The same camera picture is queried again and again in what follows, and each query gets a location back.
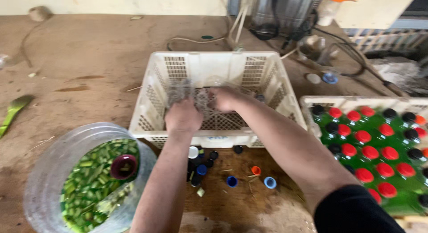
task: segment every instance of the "hand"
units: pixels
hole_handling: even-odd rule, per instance
[[[195,133],[202,125],[203,115],[193,102],[193,98],[175,102],[165,116],[168,134],[171,132]]]
[[[246,95],[231,87],[211,87],[209,93],[215,97],[214,107],[222,112],[232,112],[236,103],[245,99]]]

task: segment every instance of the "white bottle cap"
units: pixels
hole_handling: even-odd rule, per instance
[[[195,146],[189,147],[189,159],[195,159],[199,155],[199,149]]]

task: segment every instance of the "black sleeve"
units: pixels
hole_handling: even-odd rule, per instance
[[[362,186],[344,186],[315,210],[318,233],[405,233]]]

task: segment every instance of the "wooden table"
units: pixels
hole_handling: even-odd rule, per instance
[[[129,126],[138,90],[126,90],[141,85],[152,52],[166,51],[168,39],[175,36],[198,39],[202,35],[220,37],[226,32],[223,17],[145,16],[132,21],[130,17],[54,16],[35,28],[27,39],[25,47],[34,67],[20,62],[0,71],[1,116],[6,114],[8,103],[13,99],[24,94],[35,96],[0,139],[0,229],[3,232],[32,231],[23,214],[24,188],[34,163],[52,142],[89,123],[105,121]],[[0,53],[22,59],[20,43],[36,25],[27,16],[0,16]],[[324,29],[345,37],[336,25]],[[274,50],[247,30],[243,31],[240,43],[247,51]],[[282,39],[270,43],[279,47]],[[181,51],[228,50],[224,42],[175,42],[172,47]],[[335,85],[310,84],[304,75],[315,71],[295,61],[295,56],[285,59],[284,64],[298,98],[302,95],[393,96],[368,73],[357,81],[340,77]],[[339,59],[338,66],[344,70],[358,69],[347,56],[340,55]],[[35,77],[28,77],[34,72]],[[231,149],[217,151],[220,157],[202,182],[205,195],[199,197],[197,188],[190,185],[187,188],[181,232],[313,232],[312,217],[305,208],[302,192],[265,149],[245,149],[240,155]],[[247,182],[251,179],[249,167],[253,165],[260,166],[263,173],[251,182],[250,190]],[[225,184],[228,175],[238,178],[238,187],[229,188]],[[277,180],[276,189],[264,186],[262,179],[266,176]]]

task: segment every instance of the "crate of bottles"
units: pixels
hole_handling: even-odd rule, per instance
[[[428,99],[305,96],[308,129],[391,215],[428,215]]]

